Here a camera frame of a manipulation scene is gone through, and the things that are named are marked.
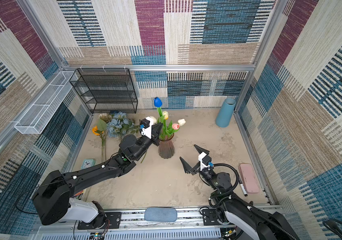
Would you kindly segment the cream tulip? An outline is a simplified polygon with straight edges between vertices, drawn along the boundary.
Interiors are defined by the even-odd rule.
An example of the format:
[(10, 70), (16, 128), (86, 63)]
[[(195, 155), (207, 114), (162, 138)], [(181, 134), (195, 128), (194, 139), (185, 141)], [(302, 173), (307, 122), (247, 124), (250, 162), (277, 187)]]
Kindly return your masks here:
[(154, 116), (149, 116), (152, 121), (153, 121), (153, 124), (157, 124), (157, 118), (155, 118)]

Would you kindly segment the yellow tulip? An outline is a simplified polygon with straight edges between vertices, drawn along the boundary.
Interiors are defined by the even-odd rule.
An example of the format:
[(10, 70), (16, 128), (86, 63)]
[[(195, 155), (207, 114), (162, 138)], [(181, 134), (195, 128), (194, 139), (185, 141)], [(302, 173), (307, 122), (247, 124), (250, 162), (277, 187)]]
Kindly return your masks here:
[(162, 115), (164, 116), (164, 119), (165, 119), (165, 120), (168, 120), (169, 114), (168, 114), (167, 111), (163, 111), (163, 112), (162, 112)]

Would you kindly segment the pink tulip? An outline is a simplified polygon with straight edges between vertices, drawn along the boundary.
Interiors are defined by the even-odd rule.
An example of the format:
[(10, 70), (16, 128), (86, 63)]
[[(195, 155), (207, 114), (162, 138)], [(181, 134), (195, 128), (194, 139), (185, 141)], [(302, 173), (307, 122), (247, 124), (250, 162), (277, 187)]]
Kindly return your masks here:
[(179, 128), (179, 124), (170, 122), (166, 129), (167, 136), (171, 138), (179, 130)]

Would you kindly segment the red ribbed glass vase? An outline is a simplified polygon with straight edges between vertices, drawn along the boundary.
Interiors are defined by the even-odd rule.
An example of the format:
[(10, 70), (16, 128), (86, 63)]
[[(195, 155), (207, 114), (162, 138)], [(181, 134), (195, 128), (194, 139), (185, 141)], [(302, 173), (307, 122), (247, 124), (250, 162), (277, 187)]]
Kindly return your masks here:
[(163, 159), (170, 159), (175, 154), (175, 147), (173, 143), (173, 138), (175, 134), (170, 137), (166, 136), (165, 140), (160, 140), (158, 146), (158, 153)]

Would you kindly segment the white tulip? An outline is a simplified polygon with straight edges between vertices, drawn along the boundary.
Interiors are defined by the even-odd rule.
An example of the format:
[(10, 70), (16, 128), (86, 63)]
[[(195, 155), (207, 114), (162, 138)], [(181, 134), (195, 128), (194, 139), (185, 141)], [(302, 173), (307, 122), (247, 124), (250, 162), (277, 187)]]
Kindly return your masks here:
[(185, 123), (186, 123), (185, 119), (180, 119), (180, 120), (178, 120), (177, 123), (173, 123), (172, 124), (172, 134), (176, 133), (180, 129), (180, 127), (183, 126)]

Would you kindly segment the teal cylindrical vase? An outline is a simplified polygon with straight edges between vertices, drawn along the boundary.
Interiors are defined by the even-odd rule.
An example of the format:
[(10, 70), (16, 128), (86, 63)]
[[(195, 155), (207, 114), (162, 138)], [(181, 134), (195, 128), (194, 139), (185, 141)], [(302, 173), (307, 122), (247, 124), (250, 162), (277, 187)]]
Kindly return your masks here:
[(224, 100), (221, 109), (216, 118), (216, 125), (221, 128), (226, 128), (232, 118), (236, 106), (234, 99), (227, 98)]

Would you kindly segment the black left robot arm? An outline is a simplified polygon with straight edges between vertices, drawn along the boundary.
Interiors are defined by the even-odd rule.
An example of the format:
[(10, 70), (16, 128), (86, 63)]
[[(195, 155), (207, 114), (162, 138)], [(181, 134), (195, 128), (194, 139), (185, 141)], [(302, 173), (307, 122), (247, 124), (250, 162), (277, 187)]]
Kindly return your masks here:
[(32, 197), (43, 225), (64, 220), (90, 223), (103, 213), (97, 204), (83, 203), (73, 196), (97, 183), (127, 174), (151, 145), (159, 145), (163, 124), (151, 125), (147, 119), (143, 119), (141, 124), (143, 135), (140, 138), (126, 135), (119, 145), (118, 153), (107, 161), (69, 173), (56, 170), (46, 177)]

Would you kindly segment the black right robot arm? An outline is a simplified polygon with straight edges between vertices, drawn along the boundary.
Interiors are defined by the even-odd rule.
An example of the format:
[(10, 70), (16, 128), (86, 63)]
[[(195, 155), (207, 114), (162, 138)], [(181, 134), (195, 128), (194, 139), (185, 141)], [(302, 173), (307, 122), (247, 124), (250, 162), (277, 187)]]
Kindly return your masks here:
[(210, 151), (197, 145), (194, 147), (199, 153), (198, 163), (192, 167), (180, 157), (181, 163), (186, 174), (198, 174), (214, 190), (209, 197), (209, 205), (216, 211), (221, 225), (235, 225), (253, 240), (299, 239), (282, 214), (262, 211), (235, 193), (240, 175), (233, 166), (213, 164)]

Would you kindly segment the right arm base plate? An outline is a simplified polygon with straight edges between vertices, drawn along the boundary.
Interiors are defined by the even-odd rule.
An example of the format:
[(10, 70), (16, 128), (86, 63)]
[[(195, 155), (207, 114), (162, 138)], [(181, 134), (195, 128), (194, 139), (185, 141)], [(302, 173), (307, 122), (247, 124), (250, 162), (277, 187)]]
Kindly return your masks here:
[(204, 226), (228, 225), (229, 222), (225, 212), (221, 209), (200, 208), (200, 214), (203, 217)]

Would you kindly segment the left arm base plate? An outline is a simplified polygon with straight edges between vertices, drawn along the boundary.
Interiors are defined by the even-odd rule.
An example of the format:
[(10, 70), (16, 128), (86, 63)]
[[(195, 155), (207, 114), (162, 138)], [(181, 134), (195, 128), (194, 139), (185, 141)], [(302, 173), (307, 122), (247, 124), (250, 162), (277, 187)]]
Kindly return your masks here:
[(122, 212), (106, 212), (99, 215), (90, 223), (80, 221), (77, 230), (106, 230), (118, 229), (120, 227)]

